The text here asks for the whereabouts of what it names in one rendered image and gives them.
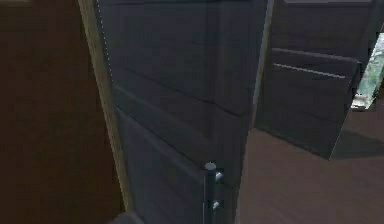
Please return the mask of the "dark grey room door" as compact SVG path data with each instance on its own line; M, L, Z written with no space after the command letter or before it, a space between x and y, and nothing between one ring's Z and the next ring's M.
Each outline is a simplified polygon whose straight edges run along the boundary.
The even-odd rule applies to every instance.
M137 215L203 224L204 165L234 224L267 0L97 0Z

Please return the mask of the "dark grey cabinet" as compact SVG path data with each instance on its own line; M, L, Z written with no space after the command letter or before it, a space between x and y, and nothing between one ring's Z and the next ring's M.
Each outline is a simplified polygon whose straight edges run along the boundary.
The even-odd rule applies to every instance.
M360 74L361 63L354 58L273 48L255 126L329 159Z

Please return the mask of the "green framed window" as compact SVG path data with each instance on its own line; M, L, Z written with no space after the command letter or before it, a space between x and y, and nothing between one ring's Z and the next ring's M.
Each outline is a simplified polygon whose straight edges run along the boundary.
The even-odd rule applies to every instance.
M360 81L351 108L368 110L377 99L384 80L384 32L380 33Z

